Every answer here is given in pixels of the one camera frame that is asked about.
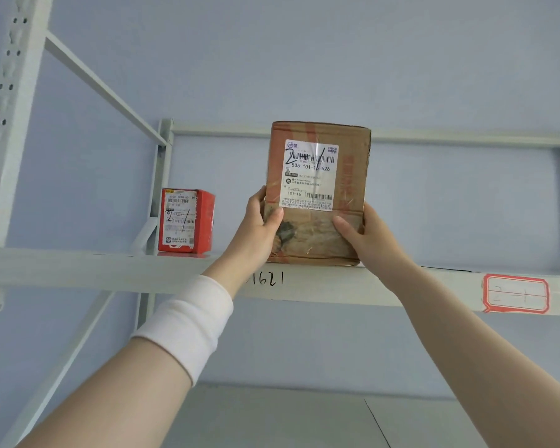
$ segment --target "shelving unit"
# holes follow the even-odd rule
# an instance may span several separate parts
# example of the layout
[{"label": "shelving unit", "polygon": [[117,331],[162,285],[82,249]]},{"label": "shelving unit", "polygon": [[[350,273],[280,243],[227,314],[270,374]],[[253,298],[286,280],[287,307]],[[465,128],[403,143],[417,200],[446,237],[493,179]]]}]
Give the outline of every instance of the shelving unit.
[{"label": "shelving unit", "polygon": [[[117,96],[95,73],[48,29],[52,0],[13,0],[10,28],[0,62],[0,310],[9,286],[76,287],[101,291],[78,327],[67,350],[30,399],[1,448],[10,448],[24,437],[44,410],[75,356],[102,315],[114,292],[138,293],[137,324],[153,311],[155,294],[175,293],[192,275],[204,270],[212,259],[156,255],[156,230],[161,188],[167,186],[175,135],[219,137],[269,136],[269,128],[185,125],[164,119],[153,129]],[[31,104],[43,51],[47,50],[114,109],[145,133],[154,143],[152,200],[147,220],[129,254],[87,251],[25,250],[5,248]],[[560,148],[560,133],[473,133],[373,129],[373,142],[401,144],[450,144],[456,146]],[[430,269],[451,287],[472,310],[486,309],[489,298],[486,274]],[[318,278],[314,290],[302,284]],[[560,315],[560,277],[535,276],[548,294],[543,314]],[[349,292],[357,287],[360,292]],[[509,292],[520,298],[530,292]],[[399,305],[396,297],[364,268],[322,268],[268,264],[257,271],[241,291],[246,297],[263,299]]]}]

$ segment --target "shelf beam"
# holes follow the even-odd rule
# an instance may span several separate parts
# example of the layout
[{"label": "shelf beam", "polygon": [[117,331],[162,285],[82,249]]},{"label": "shelf beam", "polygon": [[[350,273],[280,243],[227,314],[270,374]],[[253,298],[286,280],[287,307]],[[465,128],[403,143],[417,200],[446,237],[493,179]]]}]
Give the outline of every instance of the shelf beam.
[{"label": "shelf beam", "polygon": [[60,39],[50,31],[46,34],[45,49],[62,64],[68,67],[77,77],[87,83],[108,104],[112,105],[125,118],[131,121],[145,135],[158,144],[169,146],[168,142],[158,134],[141,116],[124,102],[108,85],[106,85],[89,67],[83,63]]},{"label": "shelf beam", "polygon": [[[72,287],[175,294],[212,261],[211,257],[0,248],[0,287]],[[427,270],[472,310],[485,309],[484,273]],[[551,295],[548,314],[560,315],[560,277],[530,276],[547,280]],[[239,295],[280,301],[400,305],[394,294],[363,267],[266,264],[248,280]]]},{"label": "shelf beam", "polygon": [[[270,137],[269,127],[242,125],[174,124],[172,132],[175,135],[193,137]],[[560,147],[560,133],[372,129],[371,141],[389,144],[556,148]]]}]

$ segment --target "white sleeve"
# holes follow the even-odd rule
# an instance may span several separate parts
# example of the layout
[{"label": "white sleeve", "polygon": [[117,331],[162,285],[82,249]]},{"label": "white sleeve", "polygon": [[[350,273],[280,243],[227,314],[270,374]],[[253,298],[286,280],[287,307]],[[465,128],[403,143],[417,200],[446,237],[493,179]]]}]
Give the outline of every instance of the white sleeve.
[{"label": "white sleeve", "polygon": [[161,304],[133,336],[149,339],[176,358],[195,386],[233,308],[224,286],[200,275],[183,293]]}]

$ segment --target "forearm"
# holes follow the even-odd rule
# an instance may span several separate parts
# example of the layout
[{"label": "forearm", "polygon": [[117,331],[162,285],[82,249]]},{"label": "forearm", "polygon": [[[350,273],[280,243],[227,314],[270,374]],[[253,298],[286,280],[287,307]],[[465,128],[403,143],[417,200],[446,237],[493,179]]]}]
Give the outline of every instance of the forearm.
[{"label": "forearm", "polygon": [[19,446],[157,448],[190,387],[170,354],[133,338]]},{"label": "forearm", "polygon": [[490,447],[560,446],[560,384],[444,285],[402,261],[386,285]]}]

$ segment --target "right hand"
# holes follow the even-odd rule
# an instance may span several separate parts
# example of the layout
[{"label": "right hand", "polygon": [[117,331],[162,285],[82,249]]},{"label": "right hand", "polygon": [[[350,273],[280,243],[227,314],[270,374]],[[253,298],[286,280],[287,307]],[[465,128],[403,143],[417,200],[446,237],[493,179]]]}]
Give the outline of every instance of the right hand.
[{"label": "right hand", "polygon": [[353,246],[367,270],[384,284],[395,272],[395,267],[412,263],[387,224],[369,204],[365,203],[363,210],[363,234],[359,234],[342,217],[334,217],[333,221],[336,230]]}]

